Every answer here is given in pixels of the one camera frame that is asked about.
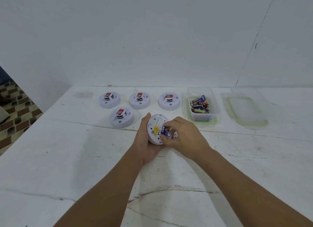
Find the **yellow sticker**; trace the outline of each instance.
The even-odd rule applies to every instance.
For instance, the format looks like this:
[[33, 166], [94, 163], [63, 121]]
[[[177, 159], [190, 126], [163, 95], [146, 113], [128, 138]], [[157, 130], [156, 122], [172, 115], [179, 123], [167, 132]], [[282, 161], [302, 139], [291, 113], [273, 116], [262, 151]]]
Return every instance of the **yellow sticker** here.
[[151, 131], [151, 133], [154, 135], [154, 136], [157, 136], [159, 132], [159, 127], [158, 126], [154, 126], [153, 130]]

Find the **right arm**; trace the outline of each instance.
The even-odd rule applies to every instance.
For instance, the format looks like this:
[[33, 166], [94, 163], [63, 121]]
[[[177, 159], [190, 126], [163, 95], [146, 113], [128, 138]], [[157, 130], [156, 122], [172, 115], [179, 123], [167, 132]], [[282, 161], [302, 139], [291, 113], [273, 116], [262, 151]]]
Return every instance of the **right arm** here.
[[243, 174], [213, 150], [198, 128], [181, 117], [166, 122], [177, 139], [161, 135], [163, 143], [196, 162], [222, 191], [245, 227], [312, 226], [308, 218]]

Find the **left hand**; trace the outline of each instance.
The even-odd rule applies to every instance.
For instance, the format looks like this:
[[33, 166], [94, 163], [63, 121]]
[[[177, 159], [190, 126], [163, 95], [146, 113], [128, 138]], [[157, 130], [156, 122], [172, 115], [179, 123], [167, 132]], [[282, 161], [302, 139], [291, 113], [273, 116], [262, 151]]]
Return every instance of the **left hand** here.
[[131, 149], [136, 150], [142, 158], [143, 165], [150, 162], [158, 154], [158, 152], [165, 147], [164, 145], [154, 145], [148, 141], [147, 125], [150, 117], [151, 114], [148, 112], [147, 115], [141, 120], [135, 140], [131, 145]]

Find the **forearm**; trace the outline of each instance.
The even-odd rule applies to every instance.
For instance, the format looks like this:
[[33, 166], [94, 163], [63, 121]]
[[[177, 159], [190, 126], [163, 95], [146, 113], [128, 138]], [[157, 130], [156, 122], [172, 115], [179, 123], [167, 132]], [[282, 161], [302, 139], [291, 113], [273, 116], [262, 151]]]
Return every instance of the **forearm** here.
[[258, 185], [217, 151], [208, 149], [196, 163], [213, 179], [247, 226], [313, 226], [306, 217]]
[[142, 159], [129, 149], [114, 168], [84, 194], [54, 227], [120, 226]]

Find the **white smoke detector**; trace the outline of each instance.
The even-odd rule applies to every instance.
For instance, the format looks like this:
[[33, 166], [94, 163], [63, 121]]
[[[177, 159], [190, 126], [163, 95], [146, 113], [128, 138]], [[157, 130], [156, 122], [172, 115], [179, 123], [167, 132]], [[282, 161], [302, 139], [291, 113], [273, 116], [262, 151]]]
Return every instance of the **white smoke detector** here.
[[129, 126], [135, 119], [133, 110], [130, 107], [119, 107], [111, 111], [109, 120], [112, 126], [123, 128]]
[[166, 92], [159, 96], [157, 102], [164, 110], [175, 110], [180, 106], [180, 97], [177, 93]]
[[161, 114], [155, 114], [151, 116], [147, 125], [149, 141], [151, 143], [155, 145], [162, 145], [163, 142], [160, 138], [160, 134], [164, 134], [168, 138], [172, 137], [169, 127], [164, 126], [164, 123], [167, 121], [168, 119]]
[[135, 109], [146, 108], [150, 103], [150, 96], [146, 92], [136, 92], [129, 97], [129, 104]]
[[115, 107], [120, 103], [120, 97], [117, 92], [107, 92], [99, 97], [99, 104], [103, 108]]

